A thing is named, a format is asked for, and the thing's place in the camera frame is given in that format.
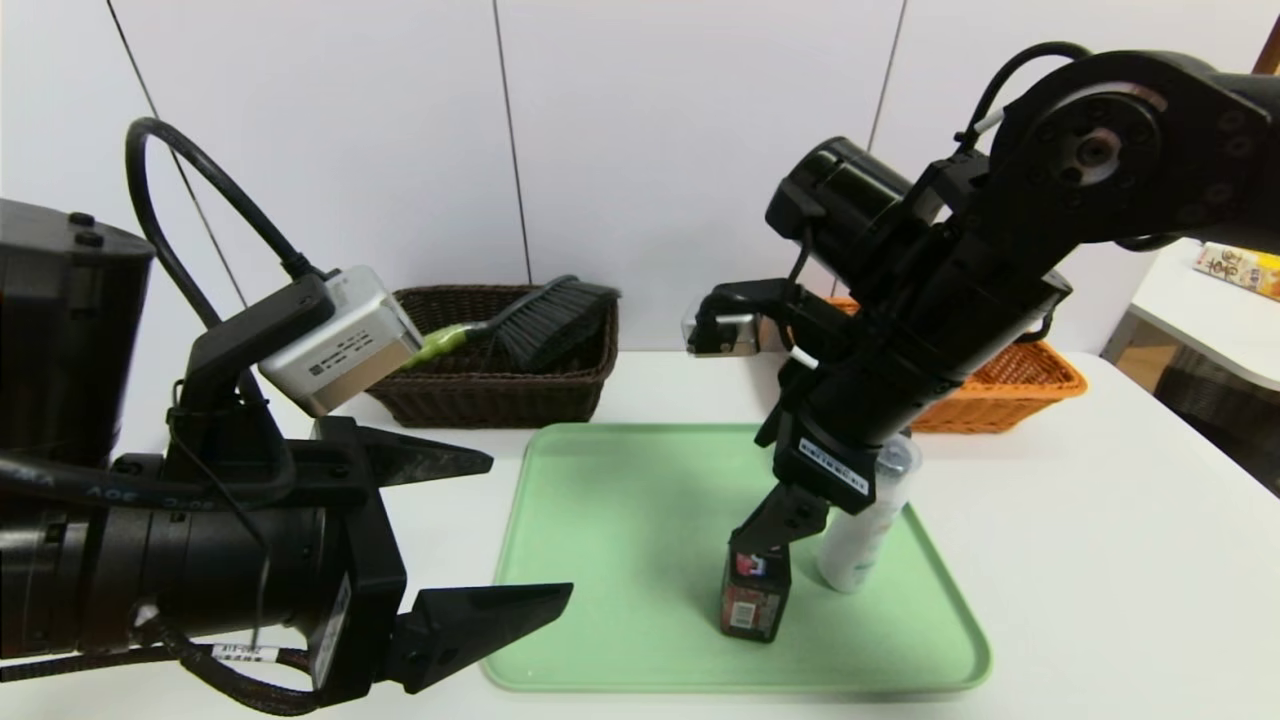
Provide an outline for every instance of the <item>cleaning brush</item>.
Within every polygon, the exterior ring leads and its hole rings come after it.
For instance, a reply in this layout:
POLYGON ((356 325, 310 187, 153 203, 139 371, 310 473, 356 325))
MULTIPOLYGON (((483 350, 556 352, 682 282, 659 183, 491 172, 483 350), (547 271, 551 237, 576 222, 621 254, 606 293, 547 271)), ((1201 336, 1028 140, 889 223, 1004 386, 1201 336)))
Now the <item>cleaning brush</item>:
POLYGON ((431 332, 403 369, 453 352, 467 342, 494 337, 512 364, 525 372, 550 365, 591 337, 622 293, 612 287, 561 275, 512 302, 483 323, 458 323, 431 332))

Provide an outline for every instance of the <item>clear bottle cap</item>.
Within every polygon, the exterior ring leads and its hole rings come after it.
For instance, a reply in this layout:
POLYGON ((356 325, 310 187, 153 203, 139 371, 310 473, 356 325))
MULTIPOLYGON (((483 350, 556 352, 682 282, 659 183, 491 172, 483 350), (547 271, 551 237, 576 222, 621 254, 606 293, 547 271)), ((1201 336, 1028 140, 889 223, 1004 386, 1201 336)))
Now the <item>clear bottle cap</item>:
POLYGON ((884 441, 876 456, 876 478, 896 480, 914 473, 924 461, 920 446, 906 436, 893 436, 884 441))

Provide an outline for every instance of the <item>orange wicker basket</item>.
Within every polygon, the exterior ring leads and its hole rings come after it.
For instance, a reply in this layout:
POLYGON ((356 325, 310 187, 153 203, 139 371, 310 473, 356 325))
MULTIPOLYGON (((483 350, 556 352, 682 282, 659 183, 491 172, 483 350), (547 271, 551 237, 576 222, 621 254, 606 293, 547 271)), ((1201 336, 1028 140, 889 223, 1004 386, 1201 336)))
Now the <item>orange wicker basket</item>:
MULTIPOLYGON (((831 304, 855 313, 858 304, 831 304)), ((950 397, 911 423, 922 433, 1002 433, 1060 400, 1084 395, 1084 377, 1046 342, 1011 345, 950 397)))

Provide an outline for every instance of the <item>brown wicker basket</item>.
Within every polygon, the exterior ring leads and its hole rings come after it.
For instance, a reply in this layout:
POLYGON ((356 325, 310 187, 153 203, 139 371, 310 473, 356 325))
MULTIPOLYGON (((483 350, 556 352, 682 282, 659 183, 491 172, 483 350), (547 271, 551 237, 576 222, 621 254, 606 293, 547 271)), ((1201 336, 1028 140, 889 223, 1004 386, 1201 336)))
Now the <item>brown wicker basket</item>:
MULTIPOLYGON (((846 313, 852 300, 833 297, 846 313)), ((1060 400, 1084 395, 1084 377, 1046 342, 1011 345, 911 423, 922 433, 1002 433, 1060 400)))
MULTIPOLYGON (((436 286, 396 293, 413 324, 429 333, 454 323, 488 320, 536 286, 436 286)), ((369 388, 407 428, 541 428, 586 421, 618 357, 614 302, 594 336, 552 368, 521 373, 493 340, 468 343, 398 370, 369 388)))

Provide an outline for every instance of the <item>white bottle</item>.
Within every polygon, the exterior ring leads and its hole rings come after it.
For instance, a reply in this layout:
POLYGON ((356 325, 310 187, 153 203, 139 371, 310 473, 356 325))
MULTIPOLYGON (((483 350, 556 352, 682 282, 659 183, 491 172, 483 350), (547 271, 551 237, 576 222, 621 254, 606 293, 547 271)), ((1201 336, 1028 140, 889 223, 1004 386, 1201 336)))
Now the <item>white bottle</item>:
POLYGON ((854 592, 867 580, 884 536, 906 506, 908 480, 922 460, 918 445, 893 436, 876 457, 876 503, 858 515, 835 510, 818 551, 818 571, 832 588, 854 592))

